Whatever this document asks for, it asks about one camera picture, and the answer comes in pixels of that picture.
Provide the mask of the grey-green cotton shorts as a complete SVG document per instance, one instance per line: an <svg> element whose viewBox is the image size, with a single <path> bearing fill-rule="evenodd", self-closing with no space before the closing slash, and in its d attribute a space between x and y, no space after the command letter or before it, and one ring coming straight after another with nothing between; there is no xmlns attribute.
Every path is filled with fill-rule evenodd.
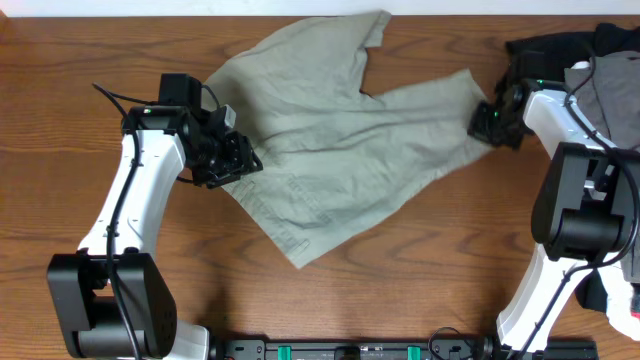
<svg viewBox="0 0 640 360"><path fill-rule="evenodd" d="M487 153L467 133L484 97L469 70L362 91L389 21L385 11L300 20L208 78L263 165L226 191L296 267Z"/></svg>

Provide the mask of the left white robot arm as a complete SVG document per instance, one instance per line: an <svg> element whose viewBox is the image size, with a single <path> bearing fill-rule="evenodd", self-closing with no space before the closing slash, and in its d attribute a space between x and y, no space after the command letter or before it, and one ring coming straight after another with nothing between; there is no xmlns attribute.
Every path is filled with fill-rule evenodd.
<svg viewBox="0 0 640 360"><path fill-rule="evenodd" d="M122 154L91 230L72 254L56 254L47 282L74 358L213 359L210 331L179 320L155 263L171 190L184 169L192 182L221 187L261 170L228 105L134 106L122 121Z"/></svg>

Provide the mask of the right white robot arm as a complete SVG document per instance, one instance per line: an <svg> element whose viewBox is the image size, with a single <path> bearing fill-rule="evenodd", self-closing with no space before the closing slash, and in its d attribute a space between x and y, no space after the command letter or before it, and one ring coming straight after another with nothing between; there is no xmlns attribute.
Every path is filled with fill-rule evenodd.
<svg viewBox="0 0 640 360"><path fill-rule="evenodd" d="M499 313L487 359L594 359L594 345L552 342L576 296L627 337L639 337L639 155L611 142L579 108L574 90L541 79L512 85L498 106L481 102L468 133L493 146L536 136L550 158L531 213L534 252Z"/></svg>

